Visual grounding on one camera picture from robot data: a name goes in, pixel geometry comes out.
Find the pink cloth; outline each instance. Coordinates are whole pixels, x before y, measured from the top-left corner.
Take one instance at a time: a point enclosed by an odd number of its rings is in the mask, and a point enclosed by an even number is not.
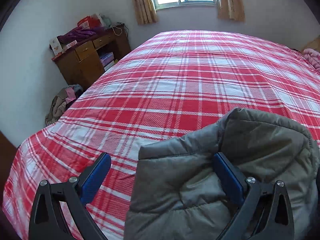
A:
[[[66,92],[68,95],[68,97],[66,98],[66,102],[67,104],[69,104],[70,102],[76,99],[76,95],[72,87],[66,88]]]
[[[303,55],[304,58],[320,73],[320,53],[314,49],[305,49]]]

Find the checkered blanket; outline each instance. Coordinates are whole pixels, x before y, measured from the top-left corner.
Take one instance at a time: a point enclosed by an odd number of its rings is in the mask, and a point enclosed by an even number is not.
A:
[[[39,182],[78,176],[108,152],[111,170],[87,209],[108,239],[122,239],[140,146],[200,129],[234,107],[292,118],[320,144],[320,77],[300,53],[241,34],[160,33],[102,75],[56,124],[21,144],[3,210],[27,239]]]

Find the pink fluffy blanket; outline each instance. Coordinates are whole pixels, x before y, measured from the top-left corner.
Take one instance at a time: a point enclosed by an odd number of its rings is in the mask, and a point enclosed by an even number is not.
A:
[[[313,49],[305,49],[303,56],[320,73],[320,53]]]

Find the wall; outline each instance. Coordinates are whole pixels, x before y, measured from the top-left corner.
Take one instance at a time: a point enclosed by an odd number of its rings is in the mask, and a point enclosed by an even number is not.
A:
[[[320,34],[303,0],[244,0],[244,7],[245,23],[217,19],[214,6],[188,6],[160,10],[158,23],[138,26],[132,0],[21,0],[0,32],[0,130],[18,146],[44,127],[53,97],[66,86],[49,40],[94,12],[126,23],[132,48],[159,32],[185,29],[244,33],[296,49]]]
[[[303,0],[243,0],[245,23],[219,20],[217,7],[188,6],[157,11],[159,22],[138,26],[131,0],[103,0],[101,12],[130,29],[133,48],[159,32],[212,30],[257,36],[300,49],[320,34],[320,25]]]
[[[0,32],[0,130],[15,145],[42,129],[67,84],[49,40],[95,11],[97,0],[21,0]]]

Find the desk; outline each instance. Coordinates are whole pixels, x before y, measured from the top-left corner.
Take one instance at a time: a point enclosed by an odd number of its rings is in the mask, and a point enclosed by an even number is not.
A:
[[[121,60],[131,52],[124,25],[108,29],[100,35],[76,44],[54,60],[68,85],[79,84],[87,90],[103,73],[99,55],[113,52],[115,59]]]

